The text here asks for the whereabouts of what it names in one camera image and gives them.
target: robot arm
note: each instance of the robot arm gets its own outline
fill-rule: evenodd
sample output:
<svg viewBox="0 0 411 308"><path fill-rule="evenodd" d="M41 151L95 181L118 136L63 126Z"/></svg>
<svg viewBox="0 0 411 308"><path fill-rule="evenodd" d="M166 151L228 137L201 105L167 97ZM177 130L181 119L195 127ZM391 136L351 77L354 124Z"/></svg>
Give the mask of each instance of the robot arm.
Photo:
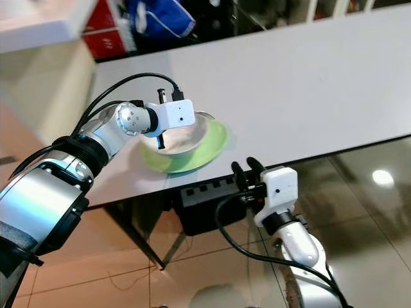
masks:
<svg viewBox="0 0 411 308"><path fill-rule="evenodd" d="M119 103L61 137L50 151L0 191L0 307L18 284L27 262L59 249L80 221L94 178L125 143L142 133L159 138L163 131L194 124L188 99L147 104Z"/></svg>

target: white shelf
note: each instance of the white shelf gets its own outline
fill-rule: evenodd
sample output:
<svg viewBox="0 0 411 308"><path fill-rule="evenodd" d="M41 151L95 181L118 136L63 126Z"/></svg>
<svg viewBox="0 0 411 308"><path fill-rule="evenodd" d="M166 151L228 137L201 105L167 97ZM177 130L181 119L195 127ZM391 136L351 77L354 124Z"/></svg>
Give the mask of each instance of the white shelf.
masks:
<svg viewBox="0 0 411 308"><path fill-rule="evenodd" d="M1 0L0 53L80 38L97 0Z"/></svg>

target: tiled floor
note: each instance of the tiled floor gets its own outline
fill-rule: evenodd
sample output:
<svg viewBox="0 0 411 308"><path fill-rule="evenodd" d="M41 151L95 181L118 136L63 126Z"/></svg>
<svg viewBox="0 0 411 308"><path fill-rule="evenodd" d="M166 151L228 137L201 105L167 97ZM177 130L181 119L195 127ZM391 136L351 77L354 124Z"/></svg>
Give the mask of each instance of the tiled floor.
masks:
<svg viewBox="0 0 411 308"><path fill-rule="evenodd" d="M292 166L299 173L296 211L356 308L411 307L411 146L390 145ZM378 186L376 169L390 171L395 185ZM274 254L250 216L227 229L243 247ZM217 231L181 232L174 211L163 212L150 236L154 250L171 259L159 271L103 210L87 212L61 250L30 268L14 307L287 307L277 266L244 257Z"/></svg>

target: plate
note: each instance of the plate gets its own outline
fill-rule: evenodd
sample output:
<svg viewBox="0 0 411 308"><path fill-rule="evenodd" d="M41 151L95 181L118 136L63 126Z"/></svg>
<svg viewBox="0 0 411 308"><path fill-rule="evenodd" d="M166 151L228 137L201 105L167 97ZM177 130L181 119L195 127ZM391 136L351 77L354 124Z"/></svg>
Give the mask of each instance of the plate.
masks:
<svg viewBox="0 0 411 308"><path fill-rule="evenodd" d="M167 130L162 134L165 149L159 150L157 138L144 137L143 142L152 152L170 157L182 157L198 148L207 135L209 121L195 114L195 124Z"/></svg>
<svg viewBox="0 0 411 308"><path fill-rule="evenodd" d="M228 133L225 126L217 120L206 120L209 129L203 141L197 149L182 157L160 155L142 143L140 153L145 164L160 173L180 173L194 170L212 161L224 149Z"/></svg>

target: white bowl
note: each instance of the white bowl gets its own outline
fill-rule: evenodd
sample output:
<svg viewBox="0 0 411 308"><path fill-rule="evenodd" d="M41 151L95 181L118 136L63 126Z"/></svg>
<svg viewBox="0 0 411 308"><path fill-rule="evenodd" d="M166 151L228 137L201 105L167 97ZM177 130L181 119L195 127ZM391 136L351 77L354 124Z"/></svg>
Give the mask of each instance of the white bowl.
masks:
<svg viewBox="0 0 411 308"><path fill-rule="evenodd" d="M159 150L157 138L143 137L143 143L153 152L168 157L181 157L193 152L201 144L209 129L209 120L195 114L195 124L165 131L165 149Z"/></svg>

